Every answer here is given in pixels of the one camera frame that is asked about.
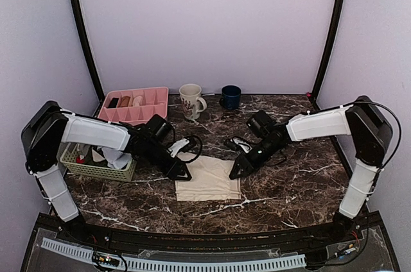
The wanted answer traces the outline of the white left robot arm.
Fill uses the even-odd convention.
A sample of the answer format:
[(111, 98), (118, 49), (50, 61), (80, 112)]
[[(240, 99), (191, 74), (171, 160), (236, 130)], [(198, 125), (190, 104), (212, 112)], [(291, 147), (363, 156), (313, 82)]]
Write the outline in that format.
[(77, 244), (84, 244), (91, 238), (91, 231), (78, 220), (81, 213), (58, 168), (60, 145), (68, 142), (101, 146), (143, 157), (170, 180), (190, 181), (188, 163), (177, 156), (189, 140), (177, 141), (167, 148), (162, 142), (171, 131), (173, 126), (157, 114), (145, 124), (132, 126), (78, 115), (60, 108), (55, 101), (48, 101), (21, 132), (25, 167), (38, 181), (57, 216), (67, 223), (66, 234)]

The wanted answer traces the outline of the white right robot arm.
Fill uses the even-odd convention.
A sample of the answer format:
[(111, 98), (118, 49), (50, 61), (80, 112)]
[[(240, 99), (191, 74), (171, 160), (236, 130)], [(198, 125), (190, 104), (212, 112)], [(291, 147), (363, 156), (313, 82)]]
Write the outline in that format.
[(345, 195), (328, 227), (328, 237), (342, 242), (353, 231), (354, 220), (373, 194), (378, 178), (391, 158), (386, 156), (393, 136), (387, 107), (360, 96), (329, 109), (295, 115), (285, 122), (273, 120), (264, 110), (254, 113), (247, 126), (260, 141), (236, 157), (229, 178), (245, 178), (259, 170), (272, 155), (291, 142), (347, 135), (356, 149), (356, 163)]

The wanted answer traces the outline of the beige boxer underwear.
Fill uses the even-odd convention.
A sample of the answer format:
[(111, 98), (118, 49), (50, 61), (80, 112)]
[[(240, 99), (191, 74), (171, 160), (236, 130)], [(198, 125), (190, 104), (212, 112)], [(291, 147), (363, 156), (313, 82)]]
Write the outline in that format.
[(200, 156), (187, 164), (190, 181), (176, 181), (177, 201), (227, 201), (241, 198), (239, 179), (231, 180), (232, 160)]

